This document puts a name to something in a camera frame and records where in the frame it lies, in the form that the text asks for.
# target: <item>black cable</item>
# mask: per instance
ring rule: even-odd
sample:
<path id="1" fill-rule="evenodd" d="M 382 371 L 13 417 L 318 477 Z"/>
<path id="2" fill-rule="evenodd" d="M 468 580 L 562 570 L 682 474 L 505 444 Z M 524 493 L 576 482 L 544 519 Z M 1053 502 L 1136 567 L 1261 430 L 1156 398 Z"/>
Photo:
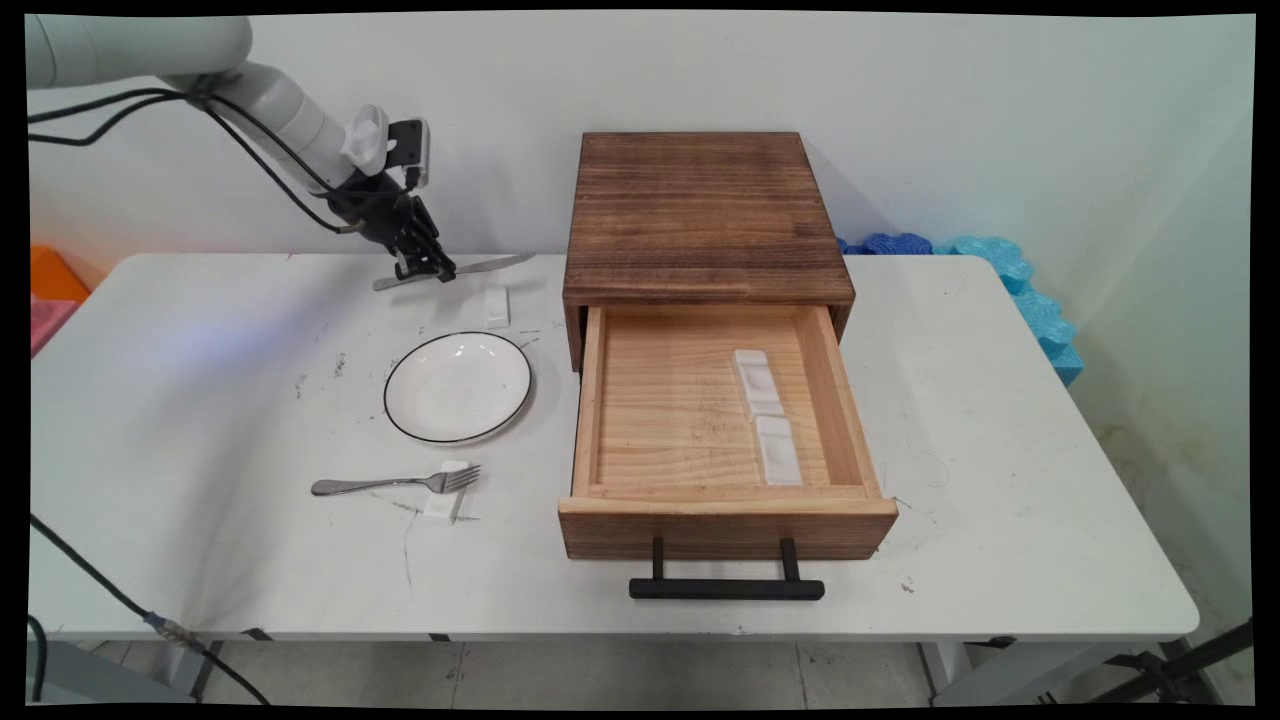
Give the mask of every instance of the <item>black cable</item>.
<path id="1" fill-rule="evenodd" d="M 250 158 L 252 158 L 255 163 L 257 163 L 257 167 L 259 167 L 259 168 L 262 168 L 262 172 L 264 172 L 264 173 L 266 173 L 268 176 L 270 176 L 270 177 L 271 177 L 271 179 L 273 179 L 273 181 L 275 181 L 275 184 L 280 186 L 280 190 L 283 190 L 283 191 L 284 191 L 284 193 L 289 196 L 289 200 L 292 200 L 294 205 L 297 205 L 298 208 L 301 208 L 301 209 L 302 209 L 302 211 L 303 211 L 303 213 L 306 213 L 306 214 L 307 214 L 307 217 L 310 217 L 310 218 L 311 218 L 312 220 L 315 220 L 315 222 L 316 222 L 317 224 L 320 224 L 320 225 L 323 225 L 323 227 L 324 227 L 325 229 L 329 229 L 329 231 L 332 231 L 332 232 L 335 232 L 335 233 L 338 233 L 338 234 L 343 234 L 343 233 L 349 233 L 349 232 L 356 232 L 356 231 L 357 231 L 357 229 L 360 229 L 360 227 L 361 227 L 361 225 L 364 224 L 364 223 L 361 222 L 361 223 L 356 223 L 355 225 L 343 225 L 343 227 L 339 227 L 339 225 L 334 225 L 334 224 L 330 224 L 330 223 L 326 223 L 326 222 L 325 222 L 325 220 L 324 220 L 324 219 L 323 219 L 323 218 L 321 218 L 320 215 L 316 215 L 316 214 L 315 214 L 315 213 L 314 213 L 314 211 L 311 210 L 311 208 L 307 208 L 307 206 L 306 206 L 306 205 L 305 205 L 305 204 L 302 202 L 302 200 L 298 200 L 298 196 L 297 196 L 297 195 L 294 195 L 292 190 L 289 190 L 289 186 L 287 186 L 287 184 L 284 183 L 284 181 L 283 181 L 283 179 L 280 179 L 280 176 L 275 174 L 275 170 L 273 170 L 273 169 L 270 168 L 270 165 L 268 165 L 268 164 L 266 164 L 266 160 L 262 160 L 262 158 L 261 158 L 261 156 L 260 156 L 260 155 L 259 155 L 257 152 L 255 152 L 252 147 L 250 147 L 250 146 L 248 146 L 248 142 L 246 142 L 246 141 L 244 141 L 244 138 L 243 138 L 243 137 L 241 137 L 241 135 L 239 135 L 238 132 L 236 132 L 236 131 L 234 131 L 234 129 L 232 128 L 232 126 L 230 126 L 230 124 L 229 124 L 229 123 L 228 123 L 227 120 L 224 120 L 224 119 L 223 119 L 221 117 L 219 117 L 219 115 L 218 115 L 218 113 L 215 113 L 215 111 L 212 111 L 212 110 L 210 110 L 210 109 L 207 109 L 207 108 L 205 109 L 205 113 L 206 113 L 206 114 L 207 114 L 207 115 L 209 115 L 210 118 L 212 118 L 215 123 L 218 123 L 219 126 L 221 126 L 221 128 L 223 128 L 224 131 L 227 131 L 227 135 L 232 136 L 232 138 L 233 138 L 233 140 L 234 140 L 234 141 L 236 141 L 237 143 L 239 143 L 239 146 L 241 146 L 242 149 L 244 149 L 244 152 L 248 152 L 248 156 L 250 156 Z"/>
<path id="2" fill-rule="evenodd" d="M 40 518 L 36 518 L 35 512 L 31 514 L 31 527 L 36 528 L 37 530 L 40 530 L 40 534 L 45 536 L 49 539 L 49 542 L 54 543 L 54 547 L 56 547 L 58 550 L 63 551 L 63 553 L 65 553 L 67 557 L 72 559 L 72 562 L 76 562 L 77 565 L 79 565 L 81 570 L 84 570 L 86 573 L 88 573 L 88 575 L 91 578 L 93 578 L 95 580 L 97 580 L 97 584 L 100 584 L 104 588 L 106 588 L 106 592 L 111 593 L 115 597 L 115 600 L 119 600 L 122 603 L 124 603 L 125 607 L 128 607 L 136 615 L 138 615 L 140 618 L 142 618 L 143 621 L 147 621 L 150 618 L 152 618 L 152 615 L 154 615 L 152 612 L 147 612 L 146 610 L 142 609 L 141 605 L 138 605 L 137 602 L 133 602 L 129 598 L 129 596 L 127 596 L 123 592 L 120 592 L 120 588 L 115 587 L 115 584 L 111 583 L 111 580 L 108 580 L 101 573 L 97 571 L 96 568 L 93 568 L 92 565 L 90 565 L 88 560 L 84 560 L 83 557 L 81 557 L 81 553 L 76 552 L 76 550 L 72 546 L 67 544 L 67 541 L 64 541 L 63 538 L 60 538 L 58 536 L 58 533 L 55 533 L 54 530 L 51 530 L 49 528 L 49 525 L 41 523 Z M 40 623 L 37 623 L 36 619 L 32 618 L 31 615 L 27 615 L 27 623 L 28 624 L 29 623 L 36 623 L 37 626 L 40 625 Z M 37 642 L 38 642 L 38 638 L 44 635 L 44 630 L 42 629 L 38 630 L 36 633 L 36 635 L 37 635 Z M 206 659 L 209 659 L 219 670 L 221 670 L 223 673 L 227 673 L 227 675 L 230 679 L 233 679 L 237 683 L 239 683 L 241 687 L 243 687 L 246 691 L 248 691 L 248 693 L 251 696 L 253 696 L 260 703 L 262 703 L 262 705 L 271 705 L 270 702 L 266 701 L 266 698 L 262 696 L 262 693 L 257 692 L 257 688 L 255 688 L 253 685 L 251 685 L 250 682 L 246 680 L 243 676 L 241 676 L 239 673 L 232 670 L 225 662 L 223 662 L 221 660 L 219 660 L 218 656 L 215 656 L 214 653 L 211 653 L 207 647 L 205 647 L 202 644 L 198 644 L 196 642 L 193 642 L 191 644 L 191 647 L 195 647 L 202 656 L 205 656 Z M 37 675 L 36 675 L 36 688 L 37 689 L 44 683 L 44 679 L 45 679 L 44 678 L 44 671 L 37 667 Z"/>
<path id="3" fill-rule="evenodd" d="M 49 662 L 49 638 L 36 616 L 27 614 L 27 624 L 36 633 L 36 679 L 31 684 L 31 702 L 40 702 L 45 694 L 45 665 Z"/>
<path id="4" fill-rule="evenodd" d="M 128 100 L 131 97 L 143 97 L 146 95 L 166 95 L 182 97 L 182 94 L 177 90 L 166 90 L 164 87 L 143 87 L 138 90 L 128 90 L 125 92 L 118 92 L 115 95 L 109 95 L 99 100 L 92 100 L 90 102 L 82 102 L 79 105 L 72 105 L 70 108 L 63 108 L 60 110 L 50 110 L 47 113 L 36 113 L 35 115 L 27 115 L 27 124 L 42 123 L 45 120 L 56 120 L 58 118 L 65 118 L 69 115 L 77 115 L 79 113 L 87 113 L 88 110 L 96 110 L 120 100 Z"/>
<path id="5" fill-rule="evenodd" d="M 284 152 L 288 154 L 288 156 L 294 163 L 298 164 L 298 167 L 301 167 L 303 170 L 306 170 L 306 173 L 308 176 L 311 176 L 311 179 L 316 181 L 316 184 L 319 184 L 320 187 L 323 187 L 326 191 L 326 195 L 346 195 L 346 196 L 351 196 L 351 197 L 396 197 L 397 195 L 408 195 L 408 192 L 411 191 L 411 188 L 407 188 L 407 187 L 397 190 L 397 191 L 392 191 L 392 192 L 388 192 L 388 191 L 340 190 L 340 188 L 333 187 L 332 184 L 326 183 L 324 181 L 324 178 L 320 177 L 315 170 L 312 170 L 310 165 L 307 165 L 305 161 L 302 161 L 302 158 L 300 158 L 298 154 L 294 152 L 292 147 L 289 147 L 288 145 L 285 145 L 285 142 L 283 140 L 280 140 L 280 136 L 278 136 L 274 132 L 271 132 L 271 128 L 266 127 L 262 123 L 262 120 L 259 120 L 253 115 L 248 114 L 247 110 L 244 110 L 239 105 L 232 102 L 230 100 L 223 97 L 221 95 L 210 95 L 209 97 L 210 97 L 210 100 L 216 100 L 218 102 L 221 102 L 223 105 L 227 105 L 228 108 L 230 108 L 232 110 L 234 110 L 237 114 L 239 114 L 239 117 L 242 117 L 246 120 L 248 120 L 250 123 L 252 123 L 253 127 L 256 127 L 257 129 L 260 129 L 264 133 L 266 133 L 266 136 L 270 137 L 276 145 L 279 145 L 280 149 L 284 150 Z"/>
<path id="6" fill-rule="evenodd" d="M 241 687 L 248 691 L 248 694 L 253 696 L 253 698 L 257 700 L 260 703 L 271 705 L 270 702 L 266 701 L 266 697 L 262 696 L 262 693 L 257 692 L 257 688 L 251 685 L 250 682 L 242 678 L 239 673 L 232 670 L 230 666 L 219 660 L 218 656 L 210 652 L 207 647 L 201 647 L 200 653 L 204 655 L 206 659 L 209 659 L 209 661 L 212 662 L 215 667 L 218 667 L 223 673 L 227 673 L 227 676 L 239 683 Z"/>
<path id="7" fill-rule="evenodd" d="M 146 620 L 150 612 L 142 610 L 141 605 L 129 600 L 129 596 L 120 592 L 120 588 L 115 587 L 115 584 L 113 584 L 111 580 L 108 580 L 105 577 L 102 577 L 102 574 L 99 573 L 96 568 L 88 564 L 88 560 L 81 557 L 81 553 L 76 552 L 76 550 L 72 546 L 67 544 L 67 541 L 58 537 L 58 533 L 49 529 L 49 525 L 41 523 L 40 518 L 36 518 L 35 512 L 31 514 L 31 527 L 36 528 L 37 530 L 40 530 L 40 534 L 49 538 L 49 542 L 54 543 L 54 547 L 63 551 L 63 553 L 67 555 L 67 557 L 70 557 L 72 562 L 79 565 L 81 570 L 88 573 L 88 577 L 97 580 L 97 584 L 106 588 L 106 592 L 111 593 L 111 596 L 115 597 L 115 600 L 119 600 L 125 607 L 132 610 L 134 615 Z"/>
<path id="8" fill-rule="evenodd" d="M 159 97 L 151 97 L 151 99 L 147 99 L 147 100 L 142 100 L 140 102 L 134 102 L 133 105 L 129 105 L 128 108 L 125 108 L 125 109 L 120 110 L 119 113 L 111 115 L 110 119 L 108 119 L 105 123 L 102 123 L 88 137 L 74 138 L 74 137 L 59 137 L 56 135 L 35 135 L 35 133 L 27 133 L 27 141 L 28 142 L 51 142 L 54 145 L 70 145 L 73 147 L 84 147 L 86 145 L 93 145 L 95 142 L 97 142 L 100 137 L 102 137 L 104 135 L 106 135 L 106 131 L 109 131 L 113 127 L 115 127 L 115 123 L 123 120 L 124 118 L 132 115 L 133 113 L 137 113 L 138 110 L 146 108 L 147 105 L 155 105 L 156 102 L 169 102 L 170 100 L 178 100 L 179 97 L 182 97 L 180 94 L 161 95 Z"/>

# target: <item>white wall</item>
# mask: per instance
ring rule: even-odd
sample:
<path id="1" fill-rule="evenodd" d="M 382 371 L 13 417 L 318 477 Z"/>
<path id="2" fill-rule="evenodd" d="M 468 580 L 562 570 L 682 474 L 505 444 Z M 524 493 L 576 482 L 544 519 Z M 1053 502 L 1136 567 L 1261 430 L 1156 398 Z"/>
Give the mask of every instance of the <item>white wall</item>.
<path id="1" fill-rule="evenodd" d="M 428 118 L 426 201 L 454 252 L 562 250 L 581 132 L 640 129 L 799 131 L 846 240 L 1020 242 L 1082 327 L 1073 395 L 1199 602 L 1197 638 L 1251 611 L 1253 17 L 408 13 L 253 29 L 251 59 L 340 122 L 370 101 Z M 148 85 L 33 92 L 28 113 Z M 379 250 L 310 224 L 220 132 L 173 104 L 90 149 L 31 145 L 32 241 L 91 284 L 138 251 Z M 1252 657 L 1215 678 L 1252 697 Z"/>
<path id="2" fill-rule="evenodd" d="M 454 251 L 559 250 L 582 131 L 795 129 L 837 233 L 995 233 L 1087 319 L 1247 101 L 1252 19 L 771 12 L 253 18 L 251 59 L 346 122 L 433 128 Z M 28 94 L 28 111 L 132 86 Z M 65 122 L 79 131 L 92 122 Z M 143 250 L 376 251 L 315 228 L 177 104 L 90 149 L 29 146 L 32 232 L 95 283 Z"/>
<path id="3" fill-rule="evenodd" d="M 1253 614 L 1252 135 L 1245 115 L 1076 341 L 1088 368 L 1071 395 L 1196 598 L 1193 643 Z M 1210 674 L 1253 702 L 1252 651 Z"/>

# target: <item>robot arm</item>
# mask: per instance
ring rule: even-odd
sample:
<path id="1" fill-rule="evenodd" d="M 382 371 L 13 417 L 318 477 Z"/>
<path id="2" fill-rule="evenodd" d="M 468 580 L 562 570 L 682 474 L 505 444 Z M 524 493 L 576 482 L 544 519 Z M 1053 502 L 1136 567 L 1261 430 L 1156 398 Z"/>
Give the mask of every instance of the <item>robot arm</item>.
<path id="1" fill-rule="evenodd" d="M 206 106 L 234 124 L 308 192 L 367 240 L 397 258 L 396 275 L 452 281 L 421 199 L 407 195 L 385 168 L 406 168 L 410 188 L 426 184 L 429 129 L 421 119 L 388 124 L 369 105 L 347 128 L 289 76 L 246 60 L 253 41 L 246 17 L 100 18 L 26 15 L 27 88 L 69 87 L 155 74 L 182 92 L 197 83 L 233 102 L 288 145 L 328 187 L 321 187 L 256 123 L 219 101 Z M 388 140 L 397 140 L 388 154 Z"/>

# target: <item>butter knife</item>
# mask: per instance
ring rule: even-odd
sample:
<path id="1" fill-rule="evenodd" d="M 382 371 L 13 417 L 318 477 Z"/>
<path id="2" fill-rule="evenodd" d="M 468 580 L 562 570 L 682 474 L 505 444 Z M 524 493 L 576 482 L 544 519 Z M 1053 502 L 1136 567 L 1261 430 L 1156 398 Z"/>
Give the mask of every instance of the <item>butter knife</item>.
<path id="1" fill-rule="evenodd" d="M 465 275 L 465 274 L 470 274 L 470 273 L 486 273 L 489 270 L 500 270 L 503 268 L 509 268 L 512 265 L 518 265 L 518 264 L 524 263 L 525 260 L 529 260 L 530 258 L 532 258 L 532 255 L 512 255 L 509 258 L 497 258 L 494 260 L 485 260 L 483 263 L 472 263 L 470 265 L 463 265 L 463 266 L 461 266 L 461 268 L 458 268 L 458 269 L 456 269 L 453 272 L 454 272 L 454 274 Z M 375 291 L 387 290 L 389 287 L 396 287 L 398 284 L 406 284 L 406 283 L 411 283 L 411 282 L 416 282 L 416 281 L 426 281 L 426 279 L 431 279 L 434 277 L 435 275 L 429 275 L 429 274 L 424 273 L 421 275 L 412 275 L 412 277 L 406 278 L 403 281 L 399 279 L 399 278 L 379 278 L 379 279 L 374 281 L 374 290 Z"/>

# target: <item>black handle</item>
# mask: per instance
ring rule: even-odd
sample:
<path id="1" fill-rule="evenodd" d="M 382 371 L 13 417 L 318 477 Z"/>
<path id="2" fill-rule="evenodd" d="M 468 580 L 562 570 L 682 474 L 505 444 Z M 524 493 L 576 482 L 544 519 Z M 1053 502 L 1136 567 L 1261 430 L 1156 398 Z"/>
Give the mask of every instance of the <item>black handle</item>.
<path id="1" fill-rule="evenodd" d="M 714 580 L 662 577 L 662 538 L 653 538 L 653 578 L 631 578 L 637 600 L 822 600 L 822 580 L 801 580 L 796 543 L 782 538 L 782 580 Z"/>

